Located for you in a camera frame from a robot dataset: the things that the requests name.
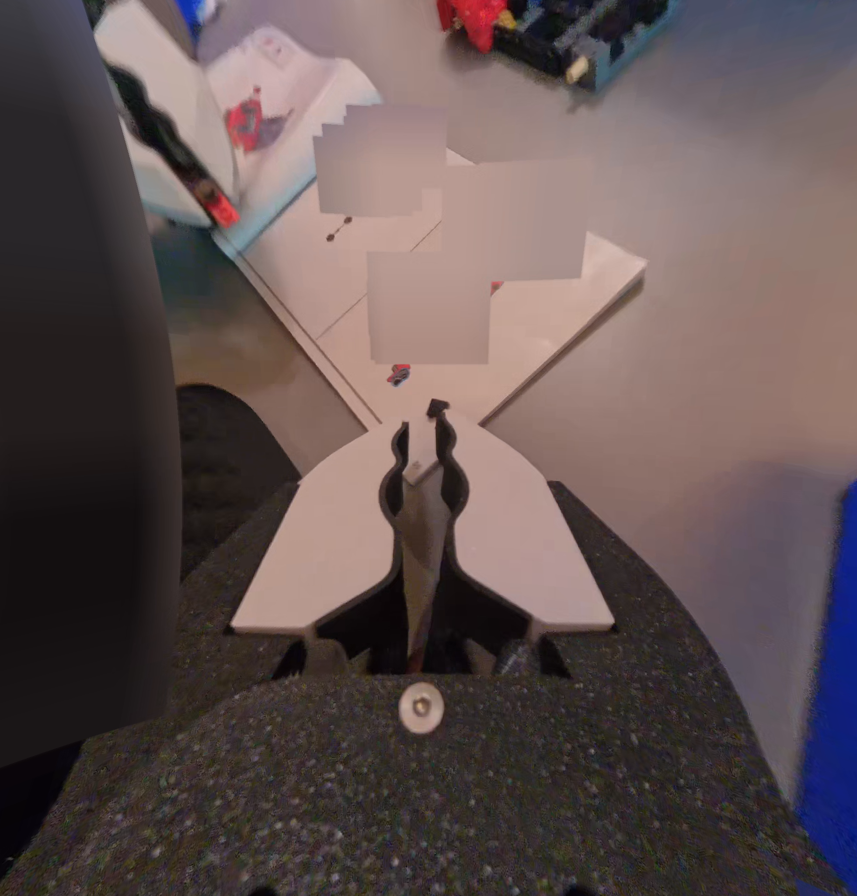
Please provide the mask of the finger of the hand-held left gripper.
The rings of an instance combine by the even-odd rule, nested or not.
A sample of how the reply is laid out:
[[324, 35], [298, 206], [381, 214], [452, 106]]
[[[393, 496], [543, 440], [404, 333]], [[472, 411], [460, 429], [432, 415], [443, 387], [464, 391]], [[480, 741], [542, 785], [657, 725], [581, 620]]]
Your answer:
[[108, 66], [107, 76], [143, 206], [170, 223], [214, 228], [190, 187], [196, 177], [215, 182], [200, 154], [211, 150], [217, 125], [217, 106], [203, 75], [187, 78], [189, 106], [181, 98], [177, 118], [153, 103], [137, 74]]
[[201, 151], [210, 174], [233, 205], [239, 198], [239, 173], [223, 113], [203, 68], [185, 51], [143, 2], [113, 2], [105, 6], [94, 26], [94, 40], [106, 68], [120, 66], [137, 74], [157, 106], [174, 111], [181, 98], [189, 106], [187, 78], [200, 72], [217, 106], [216, 134], [211, 150]]

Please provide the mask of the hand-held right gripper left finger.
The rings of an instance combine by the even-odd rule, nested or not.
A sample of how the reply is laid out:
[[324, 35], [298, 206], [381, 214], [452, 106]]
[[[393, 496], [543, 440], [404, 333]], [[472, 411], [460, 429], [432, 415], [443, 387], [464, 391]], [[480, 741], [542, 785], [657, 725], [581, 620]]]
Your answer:
[[299, 483], [230, 628], [306, 647], [333, 642], [368, 670], [401, 675], [409, 615], [398, 518], [410, 426], [379, 426], [336, 451]]

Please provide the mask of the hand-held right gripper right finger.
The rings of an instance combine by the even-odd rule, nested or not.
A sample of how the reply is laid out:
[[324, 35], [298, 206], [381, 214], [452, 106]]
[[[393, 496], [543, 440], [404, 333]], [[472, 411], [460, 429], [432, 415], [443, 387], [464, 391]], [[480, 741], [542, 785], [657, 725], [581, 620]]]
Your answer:
[[434, 419], [442, 522], [433, 599], [433, 673], [469, 675], [467, 643], [496, 666], [541, 659], [559, 635], [616, 621], [546, 478], [453, 411]]

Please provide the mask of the red lego piece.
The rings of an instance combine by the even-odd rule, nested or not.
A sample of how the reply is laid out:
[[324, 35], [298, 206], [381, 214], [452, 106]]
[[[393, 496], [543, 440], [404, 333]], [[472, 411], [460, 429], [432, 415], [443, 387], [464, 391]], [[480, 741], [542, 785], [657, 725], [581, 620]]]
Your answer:
[[228, 230], [240, 221], [240, 216], [231, 200], [221, 190], [221, 187], [215, 182], [213, 182], [213, 184], [219, 188], [221, 193], [220, 198], [216, 203], [203, 207], [203, 209], [215, 225], [223, 230]]

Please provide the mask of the person's left forearm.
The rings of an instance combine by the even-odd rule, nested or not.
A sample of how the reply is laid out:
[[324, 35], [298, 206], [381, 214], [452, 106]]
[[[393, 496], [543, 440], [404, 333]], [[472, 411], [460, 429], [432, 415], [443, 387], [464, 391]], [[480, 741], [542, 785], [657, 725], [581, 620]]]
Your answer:
[[161, 714], [181, 470], [167, 322], [79, 2], [0, 2], [0, 768]]

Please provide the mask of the lego instruction booklet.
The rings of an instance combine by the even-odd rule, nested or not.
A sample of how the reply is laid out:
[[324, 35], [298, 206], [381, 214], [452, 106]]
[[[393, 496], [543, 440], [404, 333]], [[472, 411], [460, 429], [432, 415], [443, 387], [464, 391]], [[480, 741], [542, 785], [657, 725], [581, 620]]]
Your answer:
[[244, 107], [254, 120], [291, 117], [273, 146], [235, 149], [248, 217], [215, 243], [243, 272], [349, 410], [368, 430], [407, 421], [411, 453], [404, 474], [417, 484], [436, 464], [427, 434], [432, 399], [479, 426], [511, 402], [581, 335], [643, 284], [648, 261], [591, 232], [581, 276], [489, 287], [485, 364], [397, 364], [372, 358], [367, 253], [441, 252], [442, 193], [423, 191], [411, 215], [351, 218], [319, 209], [313, 137], [349, 105], [380, 102], [352, 61], [314, 55], [263, 24], [204, 69], [218, 104]]

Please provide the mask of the partly built lego model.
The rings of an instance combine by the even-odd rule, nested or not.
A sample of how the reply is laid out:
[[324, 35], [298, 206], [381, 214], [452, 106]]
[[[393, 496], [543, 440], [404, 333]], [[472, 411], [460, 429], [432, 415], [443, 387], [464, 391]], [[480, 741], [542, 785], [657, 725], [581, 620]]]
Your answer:
[[443, 32], [569, 88], [598, 93], [676, 16], [679, 1], [437, 1]]

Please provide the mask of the blue plastic container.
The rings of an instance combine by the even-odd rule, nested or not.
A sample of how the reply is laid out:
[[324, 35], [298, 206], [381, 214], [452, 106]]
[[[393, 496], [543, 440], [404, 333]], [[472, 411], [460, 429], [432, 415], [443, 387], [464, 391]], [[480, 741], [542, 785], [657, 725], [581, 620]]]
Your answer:
[[840, 506], [797, 813], [857, 894], [857, 480]]

